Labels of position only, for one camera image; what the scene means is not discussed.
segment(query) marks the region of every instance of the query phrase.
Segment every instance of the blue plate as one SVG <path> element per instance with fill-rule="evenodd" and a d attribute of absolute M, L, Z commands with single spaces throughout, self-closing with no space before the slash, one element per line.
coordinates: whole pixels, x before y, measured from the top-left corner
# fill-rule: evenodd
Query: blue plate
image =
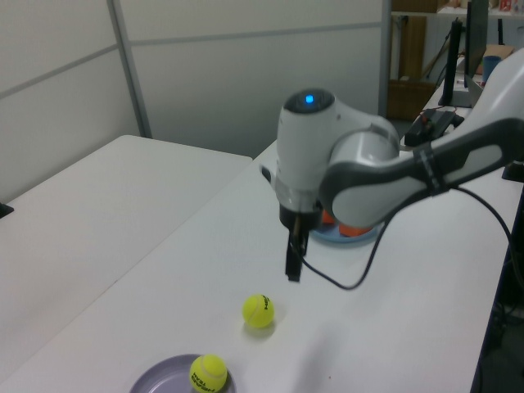
<path fill-rule="evenodd" d="M 371 231 L 366 232 L 364 235 L 347 237 L 347 236 L 341 235 L 340 232 L 338 232 L 338 225 L 330 224 L 330 225 L 323 225 L 320 229 L 311 231 L 311 234 L 318 239 L 325 240 L 326 242 L 358 243 L 358 242 L 366 242 L 366 241 L 369 241 L 377 237 L 378 227 L 374 227 Z"/>

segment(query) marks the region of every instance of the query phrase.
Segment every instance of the blue cup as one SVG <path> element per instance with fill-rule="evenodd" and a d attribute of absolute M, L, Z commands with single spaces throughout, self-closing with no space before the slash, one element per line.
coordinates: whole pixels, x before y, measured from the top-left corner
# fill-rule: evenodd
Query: blue cup
<path fill-rule="evenodd" d="M 502 61 L 500 56 L 485 56 L 482 60 L 482 82 L 486 83 L 495 67 Z"/>

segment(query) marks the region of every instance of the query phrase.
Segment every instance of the orange object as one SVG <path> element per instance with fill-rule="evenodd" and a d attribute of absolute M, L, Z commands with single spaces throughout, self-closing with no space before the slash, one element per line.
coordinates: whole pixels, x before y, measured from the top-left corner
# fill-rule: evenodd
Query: orange object
<path fill-rule="evenodd" d="M 347 225 L 340 224 L 338 226 L 338 232 L 340 232 L 341 235 L 347 236 L 347 237 L 355 237 L 364 235 L 365 233 L 368 233 L 373 228 L 355 228 L 355 227 L 348 227 Z"/>
<path fill-rule="evenodd" d="M 334 224 L 334 223 L 335 223 L 335 219 L 331 215 L 329 215 L 327 211 L 325 210 L 322 213 L 322 224 Z"/>

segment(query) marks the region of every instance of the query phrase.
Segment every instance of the purple plate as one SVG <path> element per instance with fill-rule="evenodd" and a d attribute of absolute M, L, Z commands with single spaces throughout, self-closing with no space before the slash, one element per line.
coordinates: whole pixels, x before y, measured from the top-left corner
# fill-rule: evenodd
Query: purple plate
<path fill-rule="evenodd" d="M 161 361 L 135 382 L 129 393 L 196 393 L 189 382 L 189 369 L 200 355 L 180 355 Z M 220 393 L 236 393 L 235 381 L 228 380 Z"/>

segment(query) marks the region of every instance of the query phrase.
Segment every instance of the plate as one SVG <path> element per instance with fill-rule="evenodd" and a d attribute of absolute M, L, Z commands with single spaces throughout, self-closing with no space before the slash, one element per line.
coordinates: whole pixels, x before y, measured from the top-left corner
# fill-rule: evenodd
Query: plate
<path fill-rule="evenodd" d="M 189 382 L 189 369 L 200 355 L 179 355 L 161 361 L 135 382 L 129 393 L 196 393 Z M 235 381 L 228 380 L 219 393 L 236 393 Z"/>
<path fill-rule="evenodd" d="M 338 232 L 338 225 L 324 224 L 321 228 L 311 231 L 311 234 L 318 239 L 325 240 L 326 242 L 358 243 L 374 239 L 378 235 L 378 227 L 373 227 L 371 231 L 360 236 L 347 237 Z"/>

